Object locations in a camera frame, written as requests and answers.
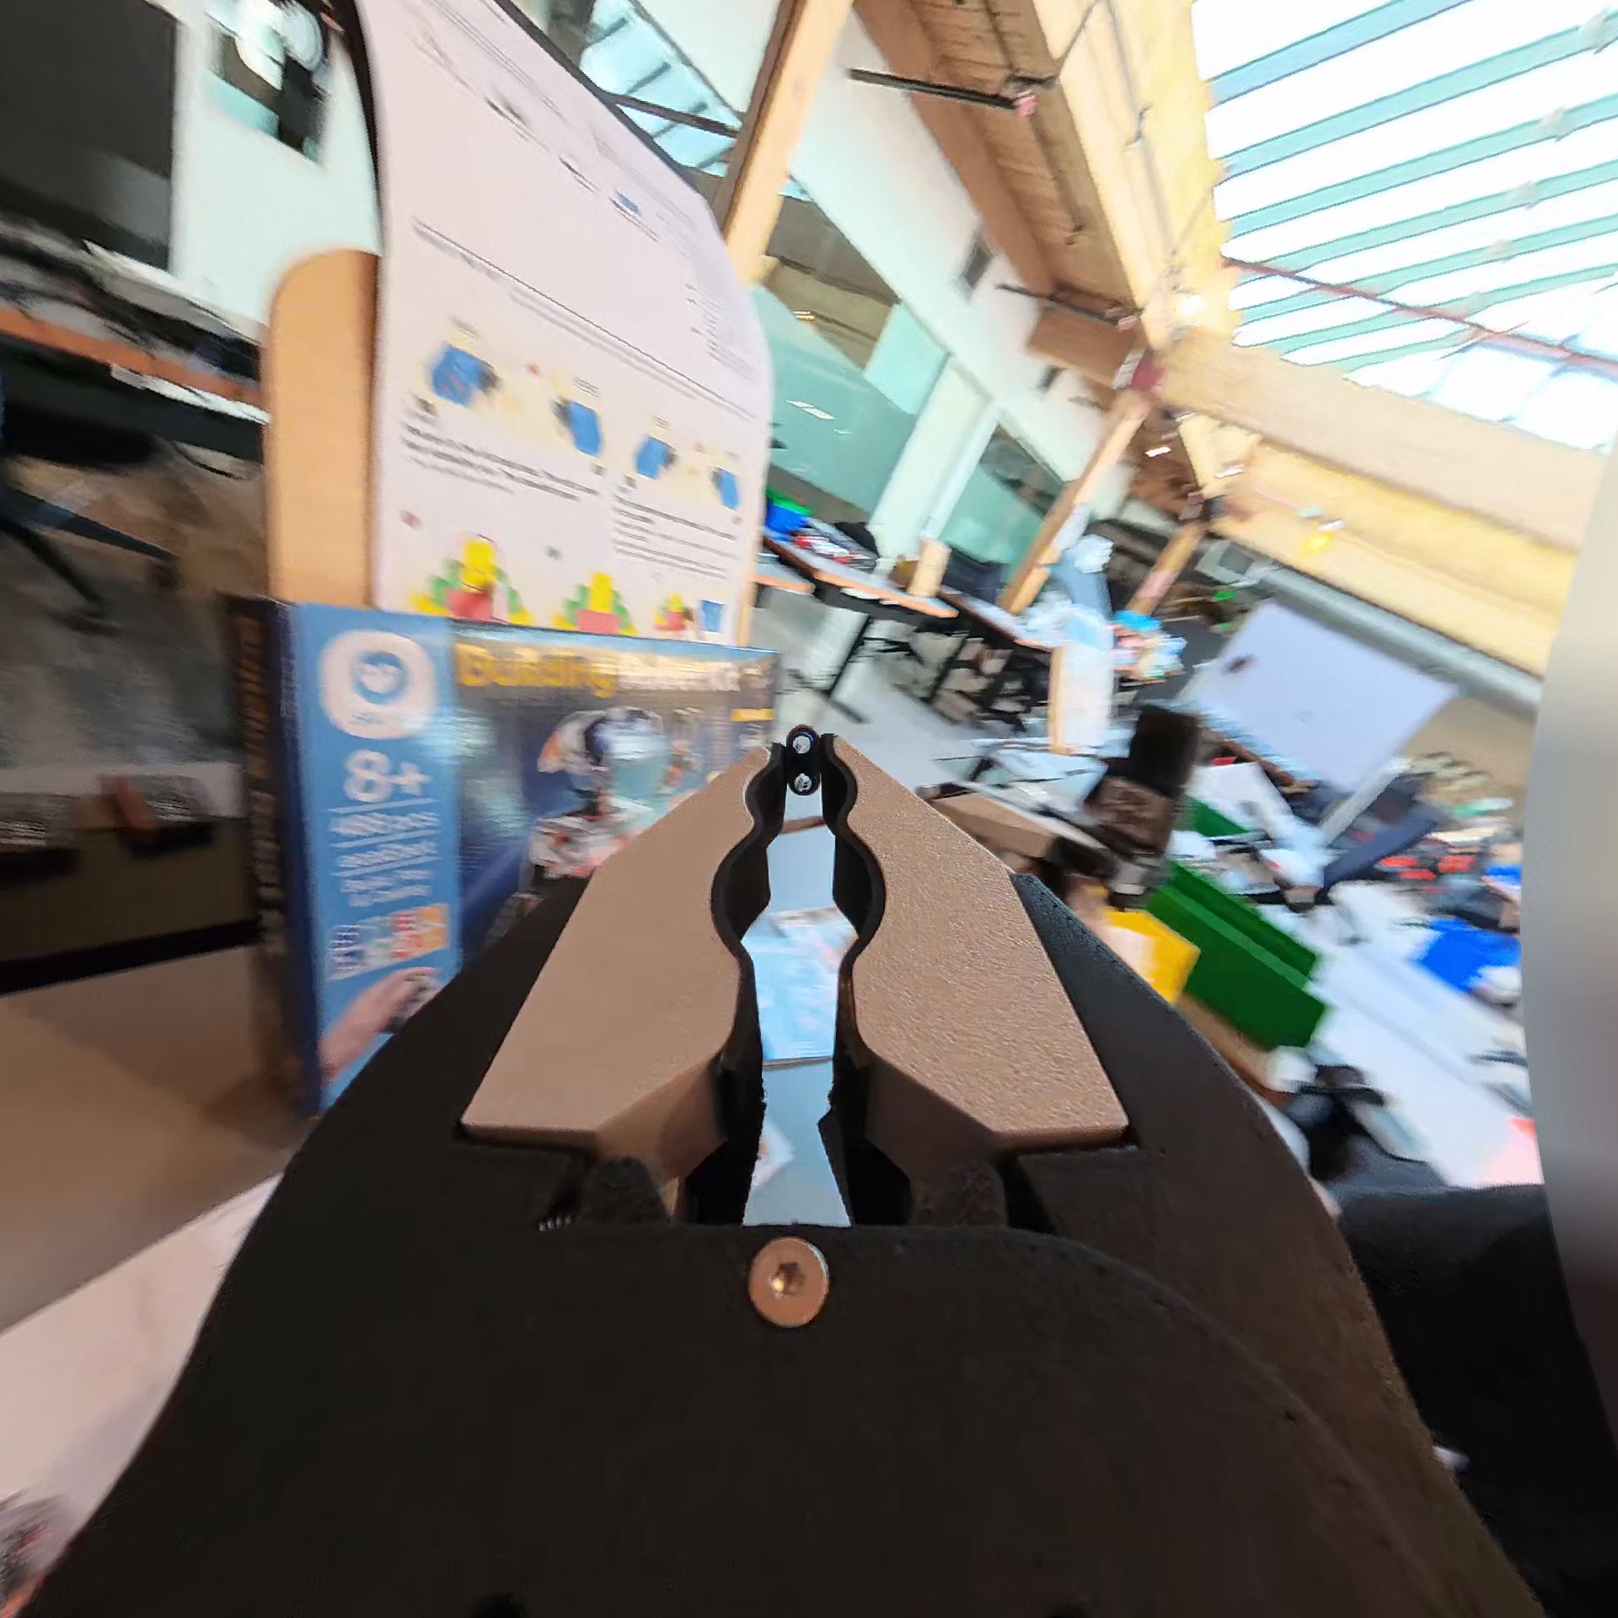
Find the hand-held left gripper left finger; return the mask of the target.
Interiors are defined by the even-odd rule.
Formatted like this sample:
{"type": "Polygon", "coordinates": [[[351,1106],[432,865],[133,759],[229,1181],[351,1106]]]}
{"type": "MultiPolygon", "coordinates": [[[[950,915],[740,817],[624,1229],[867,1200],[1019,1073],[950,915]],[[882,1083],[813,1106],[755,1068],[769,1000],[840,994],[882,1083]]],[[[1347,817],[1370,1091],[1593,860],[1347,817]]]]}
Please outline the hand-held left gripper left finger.
{"type": "Polygon", "coordinates": [[[757,746],[586,883],[462,1112],[468,1137],[640,1162],[695,1224],[740,1224],[763,1037],[746,935],[771,898],[776,750],[757,746]]]}

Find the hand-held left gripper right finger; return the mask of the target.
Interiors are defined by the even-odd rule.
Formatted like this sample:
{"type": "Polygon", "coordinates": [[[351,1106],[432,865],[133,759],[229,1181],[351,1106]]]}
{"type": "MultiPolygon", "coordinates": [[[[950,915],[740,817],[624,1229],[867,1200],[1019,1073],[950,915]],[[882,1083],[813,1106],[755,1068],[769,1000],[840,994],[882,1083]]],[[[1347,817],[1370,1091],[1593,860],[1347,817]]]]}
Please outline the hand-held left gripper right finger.
{"type": "Polygon", "coordinates": [[[823,1141],[848,1216],[904,1226],[959,1177],[1129,1147],[1011,871],[850,740],[823,744],[838,967],[823,1141]]]}

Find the small yellow bin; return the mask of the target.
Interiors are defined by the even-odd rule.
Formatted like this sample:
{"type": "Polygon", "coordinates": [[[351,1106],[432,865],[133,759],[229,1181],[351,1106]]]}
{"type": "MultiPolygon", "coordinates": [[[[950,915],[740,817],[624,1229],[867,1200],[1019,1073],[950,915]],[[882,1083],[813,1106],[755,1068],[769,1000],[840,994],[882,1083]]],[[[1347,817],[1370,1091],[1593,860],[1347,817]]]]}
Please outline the small yellow bin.
{"type": "Polygon", "coordinates": [[[1175,1006],[1200,962],[1200,948],[1146,910],[1102,906],[1098,935],[1162,1000],[1175,1006]]]}

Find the green plastic bin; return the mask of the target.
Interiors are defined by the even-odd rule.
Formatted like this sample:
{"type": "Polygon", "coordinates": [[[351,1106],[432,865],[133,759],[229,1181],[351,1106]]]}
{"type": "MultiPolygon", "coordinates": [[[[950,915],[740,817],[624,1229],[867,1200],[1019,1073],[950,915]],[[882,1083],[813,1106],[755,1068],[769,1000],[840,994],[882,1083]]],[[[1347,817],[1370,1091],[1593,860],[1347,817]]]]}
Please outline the green plastic bin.
{"type": "Polygon", "coordinates": [[[1260,1050],[1308,1048],[1329,1012],[1318,950],[1254,902],[1173,861],[1146,912],[1198,950],[1187,992],[1260,1050]]]}

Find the blue building kit box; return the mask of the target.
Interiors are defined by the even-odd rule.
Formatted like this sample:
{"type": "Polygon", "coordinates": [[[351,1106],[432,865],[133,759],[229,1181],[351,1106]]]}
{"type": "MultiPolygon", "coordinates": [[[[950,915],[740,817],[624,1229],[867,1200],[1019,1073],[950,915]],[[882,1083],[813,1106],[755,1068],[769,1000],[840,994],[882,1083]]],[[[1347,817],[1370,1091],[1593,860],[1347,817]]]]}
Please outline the blue building kit box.
{"type": "Polygon", "coordinates": [[[557,883],[776,729],[780,655],[225,605],[266,1064],[314,1120],[557,883]]]}

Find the row of background work tables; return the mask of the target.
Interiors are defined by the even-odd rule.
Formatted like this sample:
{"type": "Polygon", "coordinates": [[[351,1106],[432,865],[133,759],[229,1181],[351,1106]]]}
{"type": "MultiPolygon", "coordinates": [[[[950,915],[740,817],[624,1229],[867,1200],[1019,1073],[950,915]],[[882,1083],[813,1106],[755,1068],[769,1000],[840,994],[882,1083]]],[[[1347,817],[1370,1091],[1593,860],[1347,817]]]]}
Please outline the row of background work tables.
{"type": "Polygon", "coordinates": [[[948,682],[957,671],[965,669],[967,655],[975,646],[1000,657],[986,684],[971,698],[975,715],[988,719],[1002,715],[1002,692],[1011,682],[1013,673],[1019,667],[1042,665],[1046,669],[1061,646],[1060,640],[1034,636],[1017,617],[971,594],[952,590],[936,590],[930,596],[915,594],[894,584],[878,569],[863,571],[832,559],[826,548],[840,538],[825,524],[809,521],[799,534],[790,538],[765,532],[761,553],[774,563],[778,574],[792,574],[805,584],[807,596],[821,607],[857,617],[848,650],[825,680],[809,680],[801,671],[790,673],[798,692],[821,700],[842,719],[863,723],[842,690],[859,661],[884,655],[919,657],[911,640],[878,636],[882,626],[896,626],[911,632],[911,636],[948,638],[946,653],[921,698],[925,705],[938,704],[948,682]]]}

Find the white board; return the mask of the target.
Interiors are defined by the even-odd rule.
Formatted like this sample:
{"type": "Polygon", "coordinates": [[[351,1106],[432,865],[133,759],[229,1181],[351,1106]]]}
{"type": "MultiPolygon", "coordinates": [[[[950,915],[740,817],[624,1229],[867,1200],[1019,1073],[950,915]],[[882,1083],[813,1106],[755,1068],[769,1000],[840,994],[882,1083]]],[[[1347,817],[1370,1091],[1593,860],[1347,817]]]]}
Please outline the white board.
{"type": "Polygon", "coordinates": [[[1452,684],[1264,603],[1189,680],[1208,727],[1331,790],[1362,788],[1451,700],[1452,684]]]}

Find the white round column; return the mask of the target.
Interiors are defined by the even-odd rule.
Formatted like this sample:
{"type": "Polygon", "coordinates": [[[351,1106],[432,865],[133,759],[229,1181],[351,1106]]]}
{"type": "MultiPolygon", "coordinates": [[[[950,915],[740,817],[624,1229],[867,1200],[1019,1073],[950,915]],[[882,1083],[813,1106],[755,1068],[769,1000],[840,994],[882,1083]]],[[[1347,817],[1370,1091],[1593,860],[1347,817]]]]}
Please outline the white round column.
{"type": "Polygon", "coordinates": [[[1524,1016],[1549,1181],[1614,1199],[1616,467],[1555,636],[1530,759],[1524,1016]]]}

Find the wooden board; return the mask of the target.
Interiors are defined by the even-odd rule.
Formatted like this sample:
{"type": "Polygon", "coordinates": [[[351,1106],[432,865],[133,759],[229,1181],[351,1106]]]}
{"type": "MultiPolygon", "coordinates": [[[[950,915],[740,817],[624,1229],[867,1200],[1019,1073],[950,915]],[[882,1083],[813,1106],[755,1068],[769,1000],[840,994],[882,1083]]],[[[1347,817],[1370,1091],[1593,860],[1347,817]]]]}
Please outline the wooden board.
{"type": "Polygon", "coordinates": [[[270,594],[372,607],[378,257],[335,249],[276,287],[260,345],[270,594]]]}

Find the white printed instruction poster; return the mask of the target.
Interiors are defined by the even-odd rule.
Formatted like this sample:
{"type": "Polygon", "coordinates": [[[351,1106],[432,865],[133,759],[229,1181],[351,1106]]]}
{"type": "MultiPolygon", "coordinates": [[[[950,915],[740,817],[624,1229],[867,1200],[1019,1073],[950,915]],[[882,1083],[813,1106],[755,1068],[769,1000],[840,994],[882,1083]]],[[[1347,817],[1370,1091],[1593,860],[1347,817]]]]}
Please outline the white printed instruction poster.
{"type": "Polygon", "coordinates": [[[774,382],[709,205],[514,6],[355,12],[374,607],[740,644],[774,382]]]}

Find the white paper sheet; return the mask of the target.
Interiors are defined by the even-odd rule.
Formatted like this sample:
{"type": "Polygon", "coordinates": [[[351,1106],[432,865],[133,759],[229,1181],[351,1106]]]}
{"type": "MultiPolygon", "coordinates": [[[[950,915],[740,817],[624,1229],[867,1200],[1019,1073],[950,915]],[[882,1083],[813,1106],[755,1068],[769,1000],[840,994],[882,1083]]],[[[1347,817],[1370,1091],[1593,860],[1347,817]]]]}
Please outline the white paper sheet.
{"type": "Polygon", "coordinates": [[[260,1181],[4,1331],[4,1617],[133,1459],[276,1187],[260,1181]]]}

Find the black monitor screen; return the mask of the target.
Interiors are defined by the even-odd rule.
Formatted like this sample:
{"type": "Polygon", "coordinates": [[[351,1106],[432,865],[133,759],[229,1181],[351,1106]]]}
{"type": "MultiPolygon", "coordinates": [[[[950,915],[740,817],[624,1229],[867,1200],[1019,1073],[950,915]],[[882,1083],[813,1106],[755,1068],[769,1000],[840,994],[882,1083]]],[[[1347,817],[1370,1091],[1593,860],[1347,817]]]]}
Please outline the black monitor screen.
{"type": "Polygon", "coordinates": [[[166,270],[177,45],[147,2],[4,2],[4,214],[166,270]]]}

